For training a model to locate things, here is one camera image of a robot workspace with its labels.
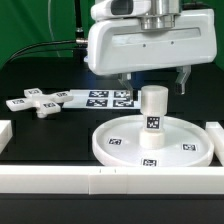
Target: green backdrop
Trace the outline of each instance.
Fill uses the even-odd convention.
[[[51,41],[49,29],[50,0],[0,0],[0,67],[15,51],[30,44]],[[90,8],[94,0],[81,0],[83,27],[86,37],[93,24]],[[224,1],[203,0],[216,13],[218,54],[216,63],[224,69]],[[75,38],[73,0],[51,0],[51,28],[55,40]],[[57,56],[57,53],[39,53],[35,56]],[[61,57],[71,57],[72,52],[60,52]]]

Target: white cross-shaped block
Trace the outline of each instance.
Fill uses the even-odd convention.
[[[48,114],[54,114],[61,111],[58,103],[64,103],[73,100],[70,92],[58,92],[45,95],[38,88],[24,90],[26,98],[7,100],[6,104],[11,111],[25,110],[31,107],[37,108],[37,116],[45,118]]]

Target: black cable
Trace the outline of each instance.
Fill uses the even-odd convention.
[[[76,38],[84,38],[80,0],[74,0],[74,6],[76,21]]]
[[[74,51],[74,50],[86,50],[86,48],[80,48],[80,47],[73,47],[73,48],[59,48],[59,49],[49,49],[49,50],[39,50],[39,51],[30,51],[30,52],[24,52],[24,53],[20,53],[20,54],[17,54],[16,56],[14,56],[13,58],[10,58],[6,61],[6,63],[3,65],[3,67],[12,62],[15,58],[18,58],[18,57],[22,57],[24,55],[27,55],[27,54],[35,54],[35,53],[44,53],[44,52],[53,52],[53,51]]]
[[[4,65],[2,67],[4,67],[6,64],[10,63],[12,60],[14,60],[15,58],[17,57],[21,57],[23,55],[26,55],[26,54],[33,54],[33,53],[40,53],[40,52],[48,52],[48,51],[57,51],[57,49],[51,49],[51,50],[41,50],[41,51],[31,51],[31,52],[27,52],[31,49],[34,49],[34,48],[38,48],[38,47],[43,47],[43,46],[52,46],[52,45],[64,45],[64,44],[76,44],[76,41],[75,40],[64,40],[64,41],[52,41],[52,42],[44,42],[44,43],[39,43],[39,44],[34,44],[34,45],[30,45],[30,46],[27,46],[17,52],[15,52],[13,55],[11,55],[7,61],[4,63]],[[86,50],[86,48],[80,48],[80,47],[74,47],[74,48],[66,48],[68,50],[74,50],[74,49],[79,49],[79,50]]]
[[[75,43],[76,43],[75,40],[63,40],[63,41],[51,41],[51,42],[43,42],[43,43],[33,44],[33,45],[30,45],[28,47],[22,48],[21,50],[17,51],[13,55],[11,55],[10,58],[13,58],[17,54],[21,54],[25,51],[28,51],[30,49],[37,48],[37,47],[51,46],[51,45],[63,45],[63,44],[75,44]]]

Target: white cylinder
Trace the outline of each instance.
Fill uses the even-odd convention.
[[[144,86],[141,96],[141,113],[162,117],[167,113],[168,89],[163,86]]]
[[[139,144],[146,149],[160,149],[165,144],[163,118],[167,113],[168,89],[162,86],[142,88],[141,112],[143,127],[139,133]]]
[[[161,149],[165,144],[164,129],[159,132],[149,132],[141,129],[139,133],[139,144],[145,149]]]

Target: white rectangular block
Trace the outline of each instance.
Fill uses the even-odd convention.
[[[0,153],[12,138],[11,121],[0,121]]]
[[[89,175],[89,194],[126,194],[126,168],[99,167]]]
[[[70,90],[73,100],[65,102],[63,108],[88,109],[140,109],[141,91],[138,91],[138,100],[127,101],[130,95],[125,90]]]
[[[224,170],[216,167],[131,168],[127,194],[223,194]]]
[[[90,172],[74,166],[0,166],[0,193],[89,194]]]
[[[224,166],[224,130],[218,122],[207,122],[206,132],[215,146],[215,154]]]

